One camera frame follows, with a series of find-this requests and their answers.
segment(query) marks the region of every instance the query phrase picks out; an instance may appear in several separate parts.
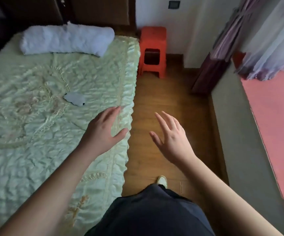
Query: wall socket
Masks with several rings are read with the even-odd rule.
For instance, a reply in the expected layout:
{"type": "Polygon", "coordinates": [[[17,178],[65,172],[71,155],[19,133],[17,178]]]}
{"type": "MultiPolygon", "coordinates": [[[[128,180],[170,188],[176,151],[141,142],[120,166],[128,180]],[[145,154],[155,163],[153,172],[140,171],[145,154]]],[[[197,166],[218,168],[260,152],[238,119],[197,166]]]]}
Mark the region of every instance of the wall socket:
{"type": "Polygon", "coordinates": [[[180,1],[172,0],[169,1],[168,9],[179,9],[179,6],[180,6],[180,1]]]}

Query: left hand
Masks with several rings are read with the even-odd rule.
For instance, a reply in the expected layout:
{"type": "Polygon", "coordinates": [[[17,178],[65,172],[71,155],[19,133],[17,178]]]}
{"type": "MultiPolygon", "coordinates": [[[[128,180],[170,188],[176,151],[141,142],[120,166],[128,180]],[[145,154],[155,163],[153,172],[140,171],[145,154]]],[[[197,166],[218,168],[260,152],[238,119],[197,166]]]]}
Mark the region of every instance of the left hand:
{"type": "Polygon", "coordinates": [[[97,158],[124,139],[128,132],[127,128],[122,129],[114,137],[111,136],[112,125],[120,110],[121,107],[107,108],[90,121],[77,149],[90,152],[91,156],[97,158]]]}

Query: person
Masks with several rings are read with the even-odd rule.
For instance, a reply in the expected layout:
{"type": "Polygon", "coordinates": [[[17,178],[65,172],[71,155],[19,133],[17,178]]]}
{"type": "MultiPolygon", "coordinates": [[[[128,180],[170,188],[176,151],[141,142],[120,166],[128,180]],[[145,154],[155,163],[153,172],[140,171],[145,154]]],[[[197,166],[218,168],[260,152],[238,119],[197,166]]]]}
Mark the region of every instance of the person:
{"type": "MultiPolygon", "coordinates": [[[[54,232],[90,163],[125,137],[126,128],[111,136],[111,127],[120,110],[120,107],[108,108],[89,123],[79,145],[0,228],[0,236],[40,236],[54,232]]],[[[153,142],[168,161],[205,193],[234,235],[282,235],[196,157],[183,127],[174,117],[164,112],[162,116],[155,113],[155,117],[164,141],[151,131],[153,142]]],[[[151,184],[134,196],[117,198],[86,236],[214,235],[199,206],[166,189],[165,178],[160,177],[159,181],[164,185],[151,184]]]]}

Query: curtain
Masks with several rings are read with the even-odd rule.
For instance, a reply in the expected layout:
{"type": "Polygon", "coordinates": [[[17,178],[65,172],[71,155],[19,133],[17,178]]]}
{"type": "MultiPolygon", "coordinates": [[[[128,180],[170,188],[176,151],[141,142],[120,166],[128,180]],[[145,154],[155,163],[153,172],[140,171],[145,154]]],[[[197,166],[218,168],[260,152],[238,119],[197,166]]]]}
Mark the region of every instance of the curtain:
{"type": "Polygon", "coordinates": [[[247,79],[272,79],[284,71],[284,0],[281,0],[260,30],[247,44],[237,72],[247,79]]]}
{"type": "Polygon", "coordinates": [[[200,67],[199,73],[191,87],[192,93],[207,94],[212,91],[230,63],[231,55],[239,43],[242,27],[247,23],[256,7],[263,0],[241,0],[234,10],[229,22],[217,38],[213,50],[200,67]]]}

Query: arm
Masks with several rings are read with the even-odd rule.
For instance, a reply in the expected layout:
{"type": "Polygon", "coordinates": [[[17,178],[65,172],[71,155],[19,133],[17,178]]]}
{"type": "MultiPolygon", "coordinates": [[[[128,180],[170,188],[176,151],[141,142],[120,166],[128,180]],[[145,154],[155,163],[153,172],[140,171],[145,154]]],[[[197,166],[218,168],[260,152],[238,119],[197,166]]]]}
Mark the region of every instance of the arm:
{"type": "Polygon", "coordinates": [[[218,213],[228,219],[230,227],[241,235],[282,235],[196,157],[184,129],[174,117],[163,112],[164,120],[159,114],[155,115],[164,132],[164,143],[156,133],[150,132],[153,142],[171,163],[219,207],[218,213]]]}
{"type": "Polygon", "coordinates": [[[0,228],[0,236],[40,236],[55,230],[90,163],[125,137],[126,128],[111,136],[120,109],[108,108],[89,123],[77,148],[0,228]]]}

